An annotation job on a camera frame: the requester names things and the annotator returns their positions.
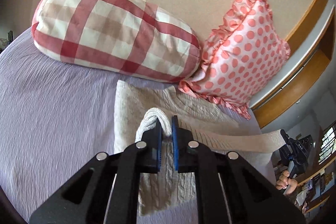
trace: human hand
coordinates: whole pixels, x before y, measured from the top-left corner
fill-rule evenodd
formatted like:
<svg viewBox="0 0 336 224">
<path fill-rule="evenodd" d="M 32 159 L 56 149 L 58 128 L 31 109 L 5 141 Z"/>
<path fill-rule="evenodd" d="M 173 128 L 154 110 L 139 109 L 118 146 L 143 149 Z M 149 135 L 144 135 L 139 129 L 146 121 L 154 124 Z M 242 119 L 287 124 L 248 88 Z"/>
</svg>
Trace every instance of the human hand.
<svg viewBox="0 0 336 224">
<path fill-rule="evenodd" d="M 288 170 L 282 172 L 279 180 L 277 181 L 276 188 L 278 190 L 286 189 L 288 186 L 290 187 L 287 191 L 287 195 L 294 192 L 295 188 L 297 187 L 297 181 L 295 179 L 290 179 Z"/>
</svg>

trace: window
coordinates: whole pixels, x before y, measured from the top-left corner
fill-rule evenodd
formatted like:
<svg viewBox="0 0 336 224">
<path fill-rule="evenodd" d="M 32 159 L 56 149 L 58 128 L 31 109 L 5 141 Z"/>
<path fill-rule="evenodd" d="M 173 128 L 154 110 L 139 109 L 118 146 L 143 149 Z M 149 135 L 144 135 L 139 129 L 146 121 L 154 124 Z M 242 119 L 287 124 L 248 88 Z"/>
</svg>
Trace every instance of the window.
<svg viewBox="0 0 336 224">
<path fill-rule="evenodd" d="M 336 151 L 335 127 L 332 126 L 323 136 L 319 164 Z"/>
</svg>

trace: wooden trim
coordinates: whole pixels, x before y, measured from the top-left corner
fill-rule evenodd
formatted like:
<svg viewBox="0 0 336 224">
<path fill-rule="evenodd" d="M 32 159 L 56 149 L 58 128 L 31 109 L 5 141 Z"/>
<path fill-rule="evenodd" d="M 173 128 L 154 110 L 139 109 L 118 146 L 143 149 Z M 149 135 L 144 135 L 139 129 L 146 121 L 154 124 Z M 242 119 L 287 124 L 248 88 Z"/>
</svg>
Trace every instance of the wooden trim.
<svg viewBox="0 0 336 224">
<path fill-rule="evenodd" d="M 314 210 L 316 207 L 320 206 L 322 203 L 326 202 L 335 187 L 336 187 L 335 185 L 332 186 L 328 191 L 323 193 L 320 197 L 315 198 L 311 202 L 309 202 L 309 204 L 307 205 L 306 213 L 309 213 L 310 211 Z"/>
<path fill-rule="evenodd" d="M 319 20 L 328 0 L 313 0 L 307 11 L 287 35 L 286 41 L 291 48 L 291 55 L 300 47 Z"/>
<path fill-rule="evenodd" d="M 334 160 L 336 160 L 336 151 L 332 153 L 322 164 L 316 165 L 312 169 L 307 170 L 306 173 L 296 177 L 295 179 L 298 182 L 298 186 L 305 184 L 308 180 L 315 177 L 323 169 L 327 168 Z"/>
<path fill-rule="evenodd" d="M 330 60 L 318 49 L 301 72 L 266 104 L 253 111 L 260 128 L 275 120 L 309 90 Z"/>
<path fill-rule="evenodd" d="M 330 23 L 332 21 L 332 19 L 335 18 L 335 8 L 333 9 L 332 14 L 330 15 L 330 17 L 328 18 L 328 22 L 325 26 L 325 28 L 323 29 L 322 33 L 320 34 L 320 36 L 318 37 L 318 39 L 316 40 L 314 46 L 310 49 L 310 51 L 306 54 L 305 58 L 296 66 L 296 69 L 292 71 L 292 73 L 290 73 L 286 78 L 284 78 L 267 96 L 265 96 L 265 98 L 263 98 L 262 100 L 260 100 L 258 103 L 256 103 L 253 107 L 252 110 L 256 110 L 258 109 L 262 104 L 264 104 L 269 98 L 271 98 L 275 93 L 277 93 L 279 91 L 279 89 L 281 89 L 282 86 L 284 86 L 301 68 L 302 66 L 307 62 L 307 60 L 310 58 L 311 54 L 315 51 L 317 45 L 320 43 L 322 37 L 325 35 L 327 29 L 330 26 Z"/>
</svg>

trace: bed sheet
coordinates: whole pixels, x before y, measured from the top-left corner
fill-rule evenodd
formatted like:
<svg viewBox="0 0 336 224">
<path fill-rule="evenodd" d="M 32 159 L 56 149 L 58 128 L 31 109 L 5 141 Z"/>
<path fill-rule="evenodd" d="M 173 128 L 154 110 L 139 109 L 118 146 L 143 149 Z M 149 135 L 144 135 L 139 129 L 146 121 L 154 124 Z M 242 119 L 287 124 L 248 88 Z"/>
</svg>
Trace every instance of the bed sheet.
<svg viewBox="0 0 336 224">
<path fill-rule="evenodd" d="M 35 48 L 30 29 L 0 55 L 0 185 L 24 220 L 96 153 L 113 153 L 119 79 L 153 89 L 170 85 L 52 60 Z M 249 121 L 222 111 L 250 135 L 261 134 L 251 110 Z M 256 168 L 275 183 L 271 163 Z M 6 199 L 1 191 L 0 198 Z M 138 223 L 197 222 L 195 200 L 138 217 Z"/>
</svg>

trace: plaid pillow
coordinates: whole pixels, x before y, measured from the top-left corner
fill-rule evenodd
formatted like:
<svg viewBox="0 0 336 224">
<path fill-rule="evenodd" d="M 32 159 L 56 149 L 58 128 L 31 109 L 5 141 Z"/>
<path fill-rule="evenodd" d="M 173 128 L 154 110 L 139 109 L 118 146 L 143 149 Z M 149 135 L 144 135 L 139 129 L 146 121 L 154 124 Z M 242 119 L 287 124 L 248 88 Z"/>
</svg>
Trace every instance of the plaid pillow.
<svg viewBox="0 0 336 224">
<path fill-rule="evenodd" d="M 160 82 L 186 79 L 200 62 L 191 27 L 145 0 L 41 0 L 31 31 L 55 60 Z"/>
</svg>

